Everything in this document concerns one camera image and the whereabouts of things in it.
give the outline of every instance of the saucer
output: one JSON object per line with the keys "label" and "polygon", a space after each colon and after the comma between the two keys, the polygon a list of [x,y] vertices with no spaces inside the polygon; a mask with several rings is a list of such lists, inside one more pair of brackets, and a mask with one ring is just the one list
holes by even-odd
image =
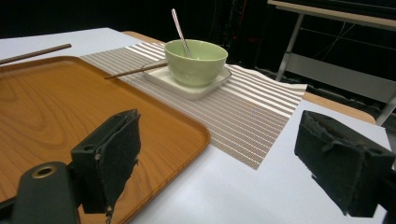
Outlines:
{"label": "saucer", "polygon": [[[166,60],[161,60],[155,63],[149,63],[143,67],[156,65],[158,63],[166,63]],[[210,84],[202,87],[191,87],[180,84],[176,81],[169,72],[168,66],[148,70],[143,73],[143,77],[148,81],[167,89],[176,95],[179,95],[188,100],[198,100],[209,94],[217,87],[221,86],[231,77],[231,72],[223,67],[220,74]]]}

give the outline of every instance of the tray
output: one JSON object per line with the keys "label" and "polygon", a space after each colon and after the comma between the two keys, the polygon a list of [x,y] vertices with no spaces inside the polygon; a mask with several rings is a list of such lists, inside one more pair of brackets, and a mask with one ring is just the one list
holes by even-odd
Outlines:
{"label": "tray", "polygon": [[[20,176],[46,161],[71,161],[70,150],[108,117],[137,108],[142,148],[115,208],[123,223],[154,198],[209,144],[201,123],[75,57],[0,67],[0,202]],[[85,215],[82,223],[104,223]]]}
{"label": "tray", "polygon": [[[165,63],[166,60],[161,60],[155,63],[146,64],[143,67],[152,66],[158,63]],[[202,97],[206,96],[217,87],[221,86],[222,84],[226,83],[228,79],[231,77],[231,72],[223,67],[220,74],[216,77],[216,79],[207,86],[203,87],[189,87],[183,86],[179,84],[169,73],[169,69],[167,66],[148,70],[143,73],[143,77],[148,81],[157,84],[185,99],[188,100],[198,100]]]}

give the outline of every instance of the green bowl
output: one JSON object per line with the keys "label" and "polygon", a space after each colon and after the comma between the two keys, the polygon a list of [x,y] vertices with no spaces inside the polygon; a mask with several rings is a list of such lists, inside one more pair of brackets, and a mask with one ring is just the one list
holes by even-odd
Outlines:
{"label": "green bowl", "polygon": [[224,67],[228,52],[220,46],[187,39],[191,58],[183,48],[181,40],[173,40],[165,44],[165,57],[170,74],[187,86],[204,86],[216,79]]}

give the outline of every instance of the woven placemat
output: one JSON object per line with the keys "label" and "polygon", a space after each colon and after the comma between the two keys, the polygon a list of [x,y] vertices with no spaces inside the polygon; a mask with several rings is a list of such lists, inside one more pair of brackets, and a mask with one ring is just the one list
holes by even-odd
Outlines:
{"label": "woven placemat", "polygon": [[[109,74],[137,69],[164,59],[163,44],[141,43],[82,56]],[[189,101],[143,78],[120,77],[204,123],[211,144],[253,169],[258,169],[304,95],[306,85],[290,85],[237,65],[225,65],[230,80],[202,99]]]}

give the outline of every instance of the striped placemat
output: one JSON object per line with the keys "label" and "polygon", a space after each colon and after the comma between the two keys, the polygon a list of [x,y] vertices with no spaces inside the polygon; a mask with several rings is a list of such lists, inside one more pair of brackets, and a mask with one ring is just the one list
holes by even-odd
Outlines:
{"label": "striped placemat", "polygon": [[[81,59],[109,74],[137,69],[164,58],[163,44],[141,43],[94,53]],[[226,64],[230,80],[202,99],[189,101],[143,78],[120,77],[204,123],[211,144],[253,169],[258,169],[304,95],[306,85],[273,81],[263,74]]]}

